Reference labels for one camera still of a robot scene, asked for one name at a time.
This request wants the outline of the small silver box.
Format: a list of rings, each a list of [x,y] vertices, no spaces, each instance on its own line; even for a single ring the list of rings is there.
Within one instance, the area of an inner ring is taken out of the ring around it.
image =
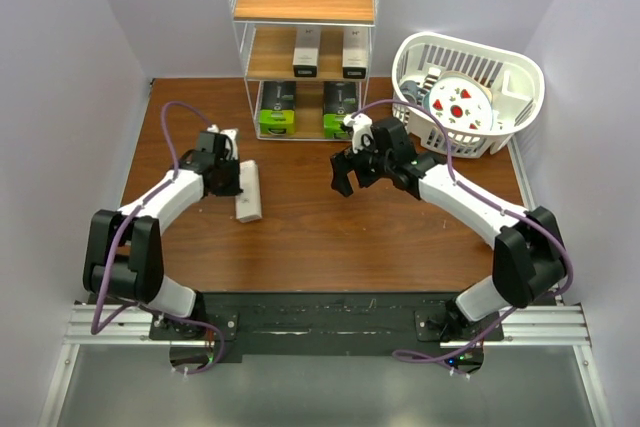
[[[240,164],[240,188],[242,192],[235,198],[235,216],[241,223],[262,219],[262,202],[259,169],[254,160]]]

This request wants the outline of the black green razor box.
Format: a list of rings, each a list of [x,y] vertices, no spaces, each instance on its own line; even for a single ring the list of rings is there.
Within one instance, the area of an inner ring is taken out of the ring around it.
[[[296,83],[266,81],[263,83],[258,114],[262,135],[290,136],[296,131]]]
[[[346,115],[359,108],[359,91],[355,82],[325,82],[323,84],[323,132],[326,139],[345,139],[342,130]]]

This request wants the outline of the silver box with H logo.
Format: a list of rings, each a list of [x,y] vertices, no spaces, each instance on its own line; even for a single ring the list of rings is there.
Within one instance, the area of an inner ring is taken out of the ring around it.
[[[321,28],[301,26],[296,30],[292,67],[295,77],[316,77]]]

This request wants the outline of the narrow silver razor box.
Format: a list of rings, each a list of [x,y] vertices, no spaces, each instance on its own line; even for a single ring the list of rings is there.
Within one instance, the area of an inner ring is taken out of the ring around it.
[[[369,62],[369,29],[345,27],[342,41],[342,73],[345,79],[364,79]]]

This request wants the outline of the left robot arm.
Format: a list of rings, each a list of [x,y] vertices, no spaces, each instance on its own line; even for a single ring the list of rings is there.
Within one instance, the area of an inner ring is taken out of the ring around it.
[[[207,196],[242,193],[236,129],[216,126],[199,133],[196,147],[173,157],[158,184],[117,210],[101,209],[90,223],[83,286],[97,295],[91,333],[101,332],[116,316],[101,317],[108,298],[138,305],[170,319],[185,339],[207,327],[202,294],[171,279],[164,269],[162,235],[191,205]]]

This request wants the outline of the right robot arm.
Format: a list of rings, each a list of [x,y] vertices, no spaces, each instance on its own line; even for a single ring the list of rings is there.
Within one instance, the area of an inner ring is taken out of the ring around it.
[[[448,301],[443,329],[469,339],[481,320],[507,307],[525,308],[567,278],[555,216],[544,207],[527,210],[468,182],[449,163],[417,152],[395,117],[374,121],[349,114],[341,125],[350,147],[330,159],[331,187],[348,197],[349,177],[361,188],[388,179],[395,188],[448,212],[478,234],[493,251],[491,274]]]

